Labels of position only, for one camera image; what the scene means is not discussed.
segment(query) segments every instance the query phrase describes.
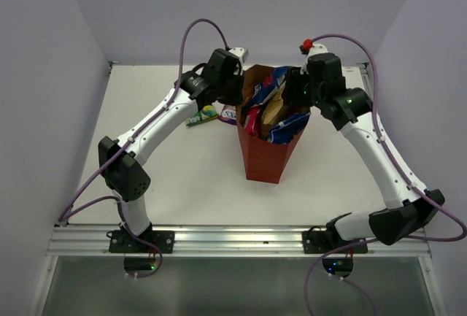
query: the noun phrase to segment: gray wall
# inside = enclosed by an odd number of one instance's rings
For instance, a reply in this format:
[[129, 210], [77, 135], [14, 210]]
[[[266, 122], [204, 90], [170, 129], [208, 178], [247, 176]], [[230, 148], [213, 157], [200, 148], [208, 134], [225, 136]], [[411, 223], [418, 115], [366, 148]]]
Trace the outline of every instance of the gray wall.
[[[467, 0], [407, 0], [377, 53], [380, 112], [399, 150], [467, 220]], [[432, 236], [460, 229], [437, 215]], [[467, 310], [467, 243], [431, 244], [450, 315]]]
[[[124, 63], [177, 62], [186, 26], [216, 21], [230, 45], [251, 48], [252, 59], [296, 63], [304, 39], [329, 32], [355, 36], [374, 52], [405, 0], [78, 0], [108, 58]], [[187, 62], [209, 57], [220, 39], [205, 25], [188, 40]], [[351, 44], [330, 41], [346, 63], [363, 60]]]
[[77, 186], [107, 63], [75, 0], [0, 0], [0, 305], [25, 315]]

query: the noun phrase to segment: table top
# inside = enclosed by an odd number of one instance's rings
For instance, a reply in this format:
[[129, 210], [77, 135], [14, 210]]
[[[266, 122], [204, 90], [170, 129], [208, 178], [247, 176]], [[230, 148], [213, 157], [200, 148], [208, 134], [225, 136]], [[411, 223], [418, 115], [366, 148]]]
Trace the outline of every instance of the table top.
[[[343, 72], [348, 87], [363, 87], [359, 68], [344, 67]], [[176, 77], [176, 66], [114, 66], [81, 183], [99, 167], [99, 140], [115, 138], [136, 125]], [[144, 168], [152, 180], [145, 198], [153, 224], [313, 226], [347, 212], [384, 208], [358, 153], [315, 108], [278, 185], [245, 179], [236, 126], [219, 120], [179, 126]], [[110, 193], [98, 177], [77, 206]], [[109, 224], [119, 218], [115, 204], [108, 201], [69, 222]]]

